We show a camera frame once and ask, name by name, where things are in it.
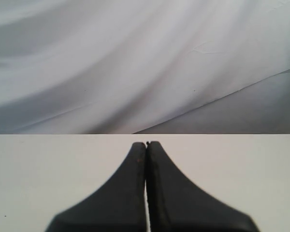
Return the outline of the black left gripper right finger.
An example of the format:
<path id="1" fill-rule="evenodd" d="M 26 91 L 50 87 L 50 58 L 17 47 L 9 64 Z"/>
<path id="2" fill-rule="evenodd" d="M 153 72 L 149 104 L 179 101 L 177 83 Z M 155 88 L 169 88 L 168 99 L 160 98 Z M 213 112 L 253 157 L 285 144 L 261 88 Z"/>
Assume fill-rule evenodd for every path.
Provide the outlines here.
<path id="1" fill-rule="evenodd" d="M 147 143 L 146 192 L 153 232 L 257 232 L 252 218 L 190 181 L 161 143 Z"/>

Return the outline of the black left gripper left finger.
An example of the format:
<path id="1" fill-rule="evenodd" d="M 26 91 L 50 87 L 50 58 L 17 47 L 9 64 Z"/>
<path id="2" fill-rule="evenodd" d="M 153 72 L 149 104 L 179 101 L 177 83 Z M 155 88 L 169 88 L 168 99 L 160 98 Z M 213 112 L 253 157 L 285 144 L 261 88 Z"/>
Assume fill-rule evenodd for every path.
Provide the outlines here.
<path id="1" fill-rule="evenodd" d="M 93 194 L 57 214 L 50 232 L 145 232 L 144 143 L 133 143 L 115 173 Z"/>

